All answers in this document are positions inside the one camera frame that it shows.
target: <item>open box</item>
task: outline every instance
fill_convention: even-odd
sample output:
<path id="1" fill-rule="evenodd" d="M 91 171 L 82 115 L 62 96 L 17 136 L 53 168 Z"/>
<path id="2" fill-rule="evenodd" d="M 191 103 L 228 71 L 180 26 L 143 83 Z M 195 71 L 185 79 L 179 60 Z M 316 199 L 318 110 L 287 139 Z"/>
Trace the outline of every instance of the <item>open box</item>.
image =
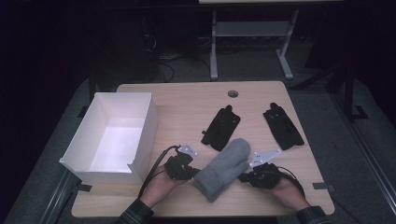
<path id="1" fill-rule="evenodd" d="M 97 92 L 60 163 L 86 183 L 143 183 L 157 123 L 150 92 Z"/>

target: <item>person's left hand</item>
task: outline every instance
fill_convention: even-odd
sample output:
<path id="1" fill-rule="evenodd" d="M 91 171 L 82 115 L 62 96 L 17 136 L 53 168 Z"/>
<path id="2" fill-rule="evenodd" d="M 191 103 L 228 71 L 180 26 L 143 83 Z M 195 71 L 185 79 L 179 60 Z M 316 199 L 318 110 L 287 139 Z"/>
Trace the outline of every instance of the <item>person's left hand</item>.
<path id="1" fill-rule="evenodd" d="M 171 179 L 166 173 L 165 167 L 161 165 L 155 170 L 154 177 L 148 182 L 140 201 L 152 208 L 164 200 L 175 188 L 187 182 L 188 180 Z"/>

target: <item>person's right hand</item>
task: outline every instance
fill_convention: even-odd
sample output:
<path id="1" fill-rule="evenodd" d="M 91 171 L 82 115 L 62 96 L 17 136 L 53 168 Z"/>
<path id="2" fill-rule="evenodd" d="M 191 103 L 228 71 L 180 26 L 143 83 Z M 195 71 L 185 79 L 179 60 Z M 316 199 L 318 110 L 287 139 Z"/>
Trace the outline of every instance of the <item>person's right hand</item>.
<path id="1" fill-rule="evenodd" d="M 259 189 L 259 191 L 273 194 L 296 213 L 311 206 L 297 187 L 284 177 L 280 178 L 279 183 L 273 189 Z"/>
<path id="2" fill-rule="evenodd" d="M 187 183 L 187 180 L 171 179 L 166 173 L 164 165 L 159 166 L 155 174 L 140 198 L 140 201 L 150 208 L 164 200 L 178 186 Z"/>

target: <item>person's arm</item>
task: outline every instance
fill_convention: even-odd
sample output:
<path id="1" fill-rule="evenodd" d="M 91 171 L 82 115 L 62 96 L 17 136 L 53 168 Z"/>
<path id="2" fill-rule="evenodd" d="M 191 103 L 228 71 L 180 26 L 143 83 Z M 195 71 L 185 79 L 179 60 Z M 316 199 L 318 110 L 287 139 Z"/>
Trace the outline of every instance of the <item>person's arm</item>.
<path id="1" fill-rule="evenodd" d="M 148 183 L 140 199 L 136 199 L 115 222 L 116 224 L 143 224 L 154 215 L 151 210 L 155 204 L 164 200 L 175 188 L 187 183 L 187 180 L 174 180 L 159 166 L 154 177 Z"/>
<path id="2" fill-rule="evenodd" d="M 276 196 L 285 206 L 296 213 L 302 224 L 331 224 L 326 214 L 319 206 L 311 206 L 303 194 L 291 181 L 281 178 L 273 189 L 259 189 L 264 193 Z"/>

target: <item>dark sleeve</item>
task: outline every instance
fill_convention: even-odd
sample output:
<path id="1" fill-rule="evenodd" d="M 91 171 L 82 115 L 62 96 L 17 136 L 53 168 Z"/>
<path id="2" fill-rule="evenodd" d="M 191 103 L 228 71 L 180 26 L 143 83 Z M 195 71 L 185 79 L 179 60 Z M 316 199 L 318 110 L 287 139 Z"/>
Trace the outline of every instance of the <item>dark sleeve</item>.
<path id="1" fill-rule="evenodd" d="M 154 212 L 140 200 L 134 202 L 121 214 L 115 224 L 144 224 L 151 219 Z"/>
<path id="2" fill-rule="evenodd" d="M 307 207 L 296 214 L 301 224 L 332 224 L 319 206 Z"/>

